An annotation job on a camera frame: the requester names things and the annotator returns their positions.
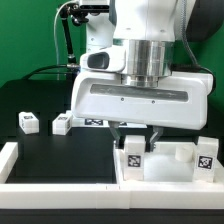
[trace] black cable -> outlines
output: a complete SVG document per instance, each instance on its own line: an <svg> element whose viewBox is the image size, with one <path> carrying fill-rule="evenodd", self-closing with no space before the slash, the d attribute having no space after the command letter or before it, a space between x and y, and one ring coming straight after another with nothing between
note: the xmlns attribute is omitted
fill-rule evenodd
<svg viewBox="0 0 224 224"><path fill-rule="evenodd" d="M48 74L59 74L59 75L67 75L67 74L69 74L69 75L72 75L73 73L72 72L36 72L36 73L34 73L33 75L35 75L35 74L40 74L40 75L42 75L42 74L46 74L46 75L48 75Z"/></svg>
<svg viewBox="0 0 224 224"><path fill-rule="evenodd" d="M46 66L42 68L38 68L31 73L23 76L21 79L29 79L32 75L37 74L38 72L44 71L44 70L49 70L49 69L54 69L54 68L67 68L67 65L51 65L51 66Z"/></svg>

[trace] white block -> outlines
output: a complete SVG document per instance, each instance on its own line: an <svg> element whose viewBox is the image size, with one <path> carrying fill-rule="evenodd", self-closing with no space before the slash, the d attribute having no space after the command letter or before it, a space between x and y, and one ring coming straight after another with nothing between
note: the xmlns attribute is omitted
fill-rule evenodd
<svg viewBox="0 0 224 224"><path fill-rule="evenodd" d="M124 143L124 180L144 179L144 152L144 136L126 136Z"/></svg>
<svg viewBox="0 0 224 224"><path fill-rule="evenodd" d="M218 139L199 137L194 166L194 181L214 181L218 147Z"/></svg>
<svg viewBox="0 0 224 224"><path fill-rule="evenodd" d="M124 147L126 152L143 154L145 152L145 137L138 135L127 135L125 137Z"/></svg>
<svg viewBox="0 0 224 224"><path fill-rule="evenodd" d="M18 143L7 142L0 152L0 183L7 180L18 158Z"/></svg>
<svg viewBox="0 0 224 224"><path fill-rule="evenodd" d="M72 128L72 114L60 114L52 124L54 135L66 135Z"/></svg>
<svg viewBox="0 0 224 224"><path fill-rule="evenodd" d="M19 126L25 134L33 134L39 132L39 120L31 112L19 113Z"/></svg>
<svg viewBox="0 0 224 224"><path fill-rule="evenodd" d="M97 192L97 209L129 209L130 192L121 191L117 184L110 184Z"/></svg>

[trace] green wall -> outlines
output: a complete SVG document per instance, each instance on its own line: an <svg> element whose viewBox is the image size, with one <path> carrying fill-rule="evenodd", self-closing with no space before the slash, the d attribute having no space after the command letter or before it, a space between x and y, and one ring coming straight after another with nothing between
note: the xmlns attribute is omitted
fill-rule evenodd
<svg viewBox="0 0 224 224"><path fill-rule="evenodd" d="M56 64L53 24L56 8L64 2L66 1L1 0L0 86L8 80L18 79L37 68ZM66 63L66 48L60 19L57 31L60 62ZM71 29L73 48L78 56L85 47L85 38L81 38L81 36L85 37L83 32L84 27Z"/></svg>
<svg viewBox="0 0 224 224"><path fill-rule="evenodd" d="M56 64L53 23L56 8L63 0L1 0L0 4L0 86L19 79L36 68ZM63 30L58 21L61 63L66 63ZM77 56L85 51L85 27L71 29ZM204 43L192 49L204 67L215 72L216 91L209 101L224 111L224 26ZM189 62L182 43L175 45L175 62Z"/></svg>
<svg viewBox="0 0 224 224"><path fill-rule="evenodd" d="M214 72L216 90L209 96L209 102L224 112L224 25L208 40L202 43L192 43L190 46L199 64ZM190 63L181 42L175 44L174 61Z"/></svg>

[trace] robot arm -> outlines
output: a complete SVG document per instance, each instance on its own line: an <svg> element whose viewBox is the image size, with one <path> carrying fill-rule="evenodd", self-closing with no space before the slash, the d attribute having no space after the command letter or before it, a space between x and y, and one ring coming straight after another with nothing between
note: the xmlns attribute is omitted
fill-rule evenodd
<svg viewBox="0 0 224 224"><path fill-rule="evenodd" d="M185 21L196 1L187 3ZM72 96L76 117L195 130L205 125L213 76L171 70L180 4L115 2L113 46L81 57Z"/></svg>

